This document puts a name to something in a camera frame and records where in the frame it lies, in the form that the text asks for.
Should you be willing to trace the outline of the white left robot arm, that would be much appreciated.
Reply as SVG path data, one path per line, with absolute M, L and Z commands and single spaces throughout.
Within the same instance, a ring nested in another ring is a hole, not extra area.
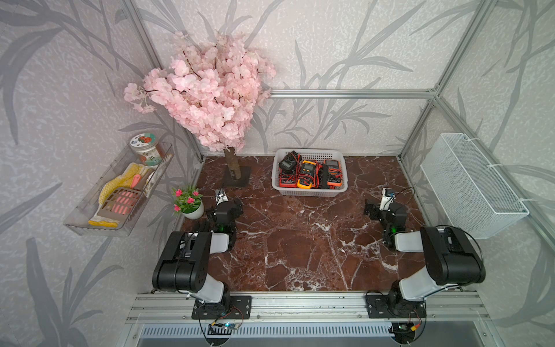
M 231 300 L 227 285 L 208 273 L 212 254 L 234 248 L 237 218 L 244 214 L 240 199 L 219 202 L 192 232 L 171 233 L 152 276 L 157 291 L 190 294 L 206 305 L 227 307 Z

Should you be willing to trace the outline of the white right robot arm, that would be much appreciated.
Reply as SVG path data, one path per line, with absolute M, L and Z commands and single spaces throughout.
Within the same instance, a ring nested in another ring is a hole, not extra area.
M 387 305 L 391 310 L 413 307 L 443 290 L 484 282 L 486 269 L 481 249 L 461 228 L 449 225 L 406 228 L 406 206 L 397 202 L 365 201 L 364 215 L 383 227 L 382 240 L 388 250 L 420 253 L 425 265 L 391 286 Z

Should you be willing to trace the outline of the large red Aneng multimeter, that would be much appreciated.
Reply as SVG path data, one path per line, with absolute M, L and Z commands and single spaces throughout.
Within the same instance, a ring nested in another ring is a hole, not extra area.
M 278 175 L 278 186 L 281 188 L 297 188 L 297 174 L 295 171 L 284 171 L 280 169 Z

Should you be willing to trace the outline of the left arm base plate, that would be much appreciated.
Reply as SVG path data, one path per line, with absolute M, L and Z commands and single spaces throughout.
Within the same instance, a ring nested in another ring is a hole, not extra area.
M 231 295 L 224 297 L 223 300 L 216 304 L 202 303 L 200 300 L 195 301 L 192 311 L 192 319 L 194 320 L 222 320 L 237 319 L 248 320 L 251 315 L 252 297 Z

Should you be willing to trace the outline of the slim black multimeter with probes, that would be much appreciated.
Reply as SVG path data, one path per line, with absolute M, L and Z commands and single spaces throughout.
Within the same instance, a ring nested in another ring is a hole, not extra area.
M 318 188 L 319 189 L 328 189 L 328 176 L 329 176 L 329 169 L 327 164 L 319 165 L 317 178 L 318 178 Z

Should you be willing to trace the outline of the yellow Aneng multimeter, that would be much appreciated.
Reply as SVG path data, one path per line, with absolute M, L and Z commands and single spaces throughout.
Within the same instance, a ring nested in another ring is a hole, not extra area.
M 317 186 L 317 163 L 304 160 L 297 176 L 299 189 L 312 189 Z

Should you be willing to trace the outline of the small black multimeter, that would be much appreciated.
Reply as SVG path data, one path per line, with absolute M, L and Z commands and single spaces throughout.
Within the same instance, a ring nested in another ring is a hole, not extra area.
M 293 150 L 289 153 L 286 153 L 285 157 L 279 163 L 279 168 L 282 171 L 293 172 L 296 170 L 301 161 L 301 155 Z

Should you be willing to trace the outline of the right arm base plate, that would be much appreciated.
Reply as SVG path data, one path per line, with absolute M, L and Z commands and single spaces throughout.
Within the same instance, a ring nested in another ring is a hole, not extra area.
M 367 293 L 364 300 L 369 318 L 427 318 L 424 302 L 409 302 L 403 298 L 379 293 Z

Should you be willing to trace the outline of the orange multimeter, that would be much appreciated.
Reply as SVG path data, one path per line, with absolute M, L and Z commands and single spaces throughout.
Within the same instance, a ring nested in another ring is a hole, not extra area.
M 325 172 L 324 182 L 327 189 L 336 189 L 343 185 L 343 172 L 338 160 L 326 159 L 322 167 Z

